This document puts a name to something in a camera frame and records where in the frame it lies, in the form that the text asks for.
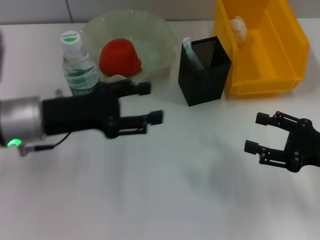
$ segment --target white wall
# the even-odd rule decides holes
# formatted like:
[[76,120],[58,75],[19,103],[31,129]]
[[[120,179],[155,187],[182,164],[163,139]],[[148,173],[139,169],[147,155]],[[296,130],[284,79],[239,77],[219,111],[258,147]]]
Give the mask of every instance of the white wall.
[[[142,9],[166,20],[210,20],[216,0],[67,0],[74,22],[116,9]],[[288,0],[297,18],[320,18],[320,0]],[[70,23],[66,0],[0,0],[0,24]]]
[[0,0],[0,24],[70,22],[65,0]]
[[[288,1],[297,18],[320,18],[320,0]],[[78,23],[115,9],[148,10],[166,20],[211,20],[216,11],[216,0],[68,0],[68,3],[72,18]]]

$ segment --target green led light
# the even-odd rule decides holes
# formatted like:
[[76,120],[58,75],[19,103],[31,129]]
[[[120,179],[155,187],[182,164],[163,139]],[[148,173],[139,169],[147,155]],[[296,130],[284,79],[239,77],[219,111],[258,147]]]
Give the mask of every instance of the green led light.
[[7,146],[8,147],[16,147],[19,146],[21,144],[21,140],[20,139],[12,139]]

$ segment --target cable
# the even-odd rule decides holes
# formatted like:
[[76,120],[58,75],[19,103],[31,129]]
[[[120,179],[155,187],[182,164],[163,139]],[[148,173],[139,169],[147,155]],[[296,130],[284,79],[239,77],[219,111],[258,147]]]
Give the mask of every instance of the cable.
[[58,141],[56,144],[53,145],[53,148],[55,148],[56,146],[59,146],[60,144],[62,144],[64,142],[64,140],[66,140],[69,135],[71,134],[72,132],[69,132],[67,135],[65,135],[64,138],[62,138],[60,141]]
[[62,144],[69,137],[70,134],[71,134],[71,132],[69,132],[67,135],[65,135],[65,137],[62,138],[60,141],[58,141],[56,144],[34,146],[33,147],[33,152],[39,152],[39,151],[54,149],[56,146],[59,146],[60,144]]

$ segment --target black container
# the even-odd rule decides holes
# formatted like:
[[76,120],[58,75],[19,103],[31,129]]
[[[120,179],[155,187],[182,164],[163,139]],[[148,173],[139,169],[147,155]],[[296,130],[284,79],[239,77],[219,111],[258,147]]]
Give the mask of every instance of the black container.
[[231,60],[217,36],[193,41],[191,46],[204,69],[197,70],[181,47],[179,85],[189,106],[221,98]]

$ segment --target robotic arm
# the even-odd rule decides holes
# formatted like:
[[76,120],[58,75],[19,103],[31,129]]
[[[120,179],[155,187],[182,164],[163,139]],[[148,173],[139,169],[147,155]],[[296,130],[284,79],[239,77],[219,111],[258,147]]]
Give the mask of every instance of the robotic arm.
[[[0,74],[4,53],[1,40],[0,33]],[[109,139],[146,134],[148,125],[162,124],[163,111],[121,117],[119,98],[150,92],[150,83],[135,85],[125,79],[100,83],[94,92],[83,96],[43,101],[38,97],[0,101],[0,147],[19,146],[20,154],[25,156],[28,152],[54,148],[54,145],[25,146],[51,135],[87,129],[100,130]]]
[[285,168],[293,173],[307,165],[320,167],[320,133],[314,129],[309,119],[299,119],[279,111],[272,117],[259,112],[255,123],[289,132],[283,151],[260,146],[253,141],[245,142],[244,151],[259,154],[260,164]]

